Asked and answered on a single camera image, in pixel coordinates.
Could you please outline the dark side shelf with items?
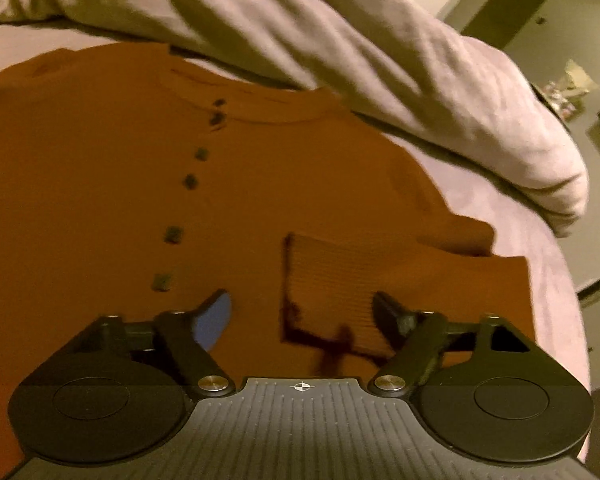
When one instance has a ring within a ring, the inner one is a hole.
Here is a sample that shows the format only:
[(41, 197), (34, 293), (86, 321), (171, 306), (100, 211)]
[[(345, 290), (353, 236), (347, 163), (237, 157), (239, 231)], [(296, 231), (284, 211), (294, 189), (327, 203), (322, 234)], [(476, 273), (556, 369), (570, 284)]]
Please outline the dark side shelf with items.
[(575, 60), (568, 60), (556, 81), (532, 86), (536, 96), (561, 122), (571, 122), (584, 111), (584, 100), (600, 90), (588, 72)]

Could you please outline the lilac rumpled duvet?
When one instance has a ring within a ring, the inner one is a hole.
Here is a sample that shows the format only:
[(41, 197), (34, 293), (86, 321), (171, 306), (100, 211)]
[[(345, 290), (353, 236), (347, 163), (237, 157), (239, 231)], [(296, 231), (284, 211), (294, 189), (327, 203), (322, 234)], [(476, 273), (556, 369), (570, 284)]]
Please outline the lilac rumpled duvet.
[(518, 65), (414, 0), (0, 0), (0, 23), (52, 18), (331, 88), (352, 110), (509, 182), (559, 237), (588, 208), (577, 144)]

